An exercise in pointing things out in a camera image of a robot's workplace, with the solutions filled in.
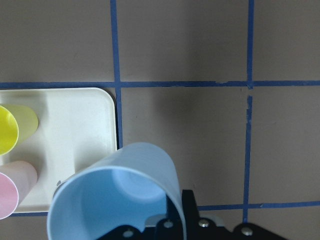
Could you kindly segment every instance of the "bolt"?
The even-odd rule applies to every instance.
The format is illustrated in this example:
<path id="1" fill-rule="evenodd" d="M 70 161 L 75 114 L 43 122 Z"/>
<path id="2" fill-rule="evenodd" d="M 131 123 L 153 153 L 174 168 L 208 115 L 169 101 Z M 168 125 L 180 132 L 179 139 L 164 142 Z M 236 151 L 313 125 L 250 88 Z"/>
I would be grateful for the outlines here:
<path id="1" fill-rule="evenodd" d="M 134 235 L 134 232 L 131 231 L 130 229 L 128 229 L 127 231 L 125 231 L 125 232 L 122 234 L 122 236 L 123 236 L 124 238 L 131 238 L 133 235 Z"/>
<path id="2" fill-rule="evenodd" d="M 174 226 L 174 223 L 173 223 L 172 221 L 168 220 L 168 221 L 165 221 L 165 222 L 163 223 L 163 226 L 164 226 L 166 229 L 170 229 L 170 228 L 172 228 L 172 227 Z"/>
<path id="3" fill-rule="evenodd" d="M 241 233 L 242 233 L 243 235 L 246 235 L 246 236 L 251 236 L 252 234 L 254 234 L 254 232 L 252 231 L 252 229 L 249 228 L 249 227 L 243 227 L 243 228 L 241 229 Z"/>
<path id="4" fill-rule="evenodd" d="M 199 224 L 199 226 L 202 227 L 202 228 L 207 228 L 207 227 L 209 227 L 209 225 L 210 225 L 209 222 L 208 222 L 208 220 L 206 220 L 206 219 L 204 219 L 204 218 L 200 219 L 199 222 L 198 222 L 198 224 Z"/>

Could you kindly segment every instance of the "silver screw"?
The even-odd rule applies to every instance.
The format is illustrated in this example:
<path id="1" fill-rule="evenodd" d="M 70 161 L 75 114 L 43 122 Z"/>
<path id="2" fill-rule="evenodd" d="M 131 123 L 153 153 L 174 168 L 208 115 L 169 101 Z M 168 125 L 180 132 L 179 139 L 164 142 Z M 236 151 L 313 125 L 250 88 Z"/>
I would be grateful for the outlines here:
<path id="1" fill-rule="evenodd" d="M 122 234 L 122 236 L 123 236 L 124 238 L 131 238 L 133 235 L 134 235 L 134 232 L 131 231 L 130 229 L 128 229 L 127 231 L 125 231 L 125 232 Z"/>
<path id="2" fill-rule="evenodd" d="M 242 232 L 243 235 L 246 235 L 246 236 L 251 236 L 252 234 L 254 234 L 254 232 L 252 231 L 252 229 L 249 228 L 249 227 L 243 227 L 243 228 L 241 229 L 241 232 Z"/>
<path id="3" fill-rule="evenodd" d="M 209 222 L 208 222 L 208 220 L 206 220 L 206 219 L 204 219 L 204 218 L 200 219 L 199 222 L 198 222 L 198 224 L 199 224 L 199 226 L 202 227 L 202 228 L 207 228 L 207 227 L 209 227 L 209 225 L 210 225 Z"/>
<path id="4" fill-rule="evenodd" d="M 164 226 L 166 229 L 170 229 L 170 228 L 172 228 L 172 227 L 174 226 L 174 223 L 173 223 L 172 221 L 168 220 L 168 221 L 165 221 L 165 222 L 163 223 L 163 226 Z"/>

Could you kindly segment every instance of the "floor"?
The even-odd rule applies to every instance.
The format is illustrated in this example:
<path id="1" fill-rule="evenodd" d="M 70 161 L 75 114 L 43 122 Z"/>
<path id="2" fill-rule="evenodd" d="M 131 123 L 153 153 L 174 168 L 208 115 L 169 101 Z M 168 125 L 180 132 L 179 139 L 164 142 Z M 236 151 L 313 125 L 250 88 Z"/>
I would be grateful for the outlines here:
<path id="1" fill-rule="evenodd" d="M 0 89 L 97 87 L 232 230 L 320 238 L 320 2 L 2 0 Z M 46 216 L 0 239 L 47 239 Z"/>

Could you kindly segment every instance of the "cup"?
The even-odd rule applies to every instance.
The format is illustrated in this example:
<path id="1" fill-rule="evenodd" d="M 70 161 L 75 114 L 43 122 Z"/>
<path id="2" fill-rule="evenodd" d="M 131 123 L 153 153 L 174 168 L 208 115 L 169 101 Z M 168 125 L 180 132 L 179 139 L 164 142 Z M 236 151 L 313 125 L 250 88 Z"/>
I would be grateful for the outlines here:
<path id="1" fill-rule="evenodd" d="M 98 239 L 121 225 L 141 232 L 147 219 L 167 213 L 167 197 L 186 236 L 181 192 L 169 155 L 150 143 L 133 143 L 67 180 L 47 216 L 50 240 Z"/>
<path id="2" fill-rule="evenodd" d="M 0 105 L 0 156 L 30 137 L 38 128 L 38 118 L 28 106 Z"/>
<path id="3" fill-rule="evenodd" d="M 36 185 L 35 168 L 26 161 L 0 165 L 0 219 L 10 216 Z"/>

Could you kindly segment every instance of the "white plastic tray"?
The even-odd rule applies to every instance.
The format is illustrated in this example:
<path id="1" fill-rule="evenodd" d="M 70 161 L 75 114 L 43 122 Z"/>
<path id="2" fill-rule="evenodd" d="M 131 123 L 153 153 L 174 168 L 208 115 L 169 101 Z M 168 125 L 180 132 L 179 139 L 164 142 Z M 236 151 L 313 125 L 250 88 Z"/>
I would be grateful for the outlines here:
<path id="1" fill-rule="evenodd" d="M 116 151 L 115 104 L 99 88 L 0 90 L 0 104 L 31 107 L 34 135 L 0 156 L 34 165 L 38 182 L 15 213 L 47 212 L 59 182 Z"/>

